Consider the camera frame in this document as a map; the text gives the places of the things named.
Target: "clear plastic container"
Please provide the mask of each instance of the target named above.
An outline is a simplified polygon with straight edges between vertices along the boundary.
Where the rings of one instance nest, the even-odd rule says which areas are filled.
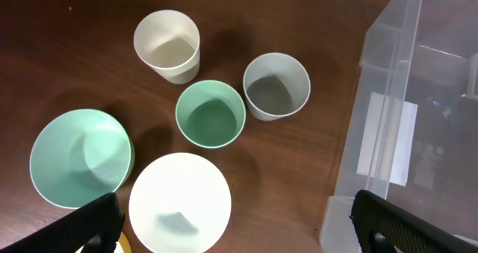
[[[478,0],[391,0],[360,64],[323,249],[361,251],[348,217],[361,189],[478,240]]]

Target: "white cup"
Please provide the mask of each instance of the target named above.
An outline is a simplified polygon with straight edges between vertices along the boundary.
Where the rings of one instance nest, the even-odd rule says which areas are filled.
[[[243,88],[252,115],[271,121],[299,111],[311,93],[311,81],[298,60],[273,52],[257,57],[248,65]]]
[[[185,84],[199,71],[199,30],[176,10],[146,16],[134,32],[134,49],[141,60],[167,81]]]

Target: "tableware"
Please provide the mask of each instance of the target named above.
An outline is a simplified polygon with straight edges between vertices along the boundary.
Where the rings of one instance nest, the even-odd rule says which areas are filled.
[[[199,71],[199,30],[177,10],[146,16],[134,32],[134,49],[141,60],[167,81],[185,84]]]
[[[210,161],[173,153],[149,164],[129,199],[131,226],[157,253],[201,253],[221,237],[231,214],[229,186]]]
[[[304,66],[287,54],[263,54],[246,68],[243,89],[252,115],[263,121],[290,116],[307,102],[311,82]]]
[[[189,141],[215,149],[229,144],[242,132],[246,107],[239,93],[228,84],[200,81],[179,97],[176,121]]]
[[[121,124],[100,110],[80,109],[51,121],[30,156],[30,176],[48,202],[79,208],[114,192],[133,168],[134,148]]]

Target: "mint green cup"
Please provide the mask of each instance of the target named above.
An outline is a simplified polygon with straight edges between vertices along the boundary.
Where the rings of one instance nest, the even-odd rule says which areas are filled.
[[[35,189],[48,202],[79,208],[129,176],[134,149],[125,129],[100,110],[67,112],[40,133],[30,156]]]
[[[239,93],[221,81],[200,81],[179,96],[179,130],[192,143],[207,149],[228,145],[242,132],[246,107]]]

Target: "wood grain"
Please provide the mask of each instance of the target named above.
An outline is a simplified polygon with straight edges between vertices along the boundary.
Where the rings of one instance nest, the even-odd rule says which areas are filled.
[[[68,214],[36,192],[28,159],[42,128],[68,110],[115,116],[137,161],[117,194],[128,212],[135,178],[155,158],[193,152],[225,175],[232,217],[210,252],[318,252],[333,195],[364,34],[390,0],[0,0],[0,248]],[[311,77],[298,114],[260,122],[247,114],[231,145],[206,150],[186,141],[174,109],[189,85],[173,85],[140,61],[132,37],[155,10],[190,16],[201,34],[194,81],[216,79],[243,92],[247,64],[280,51]],[[134,252],[147,252],[129,221]]]

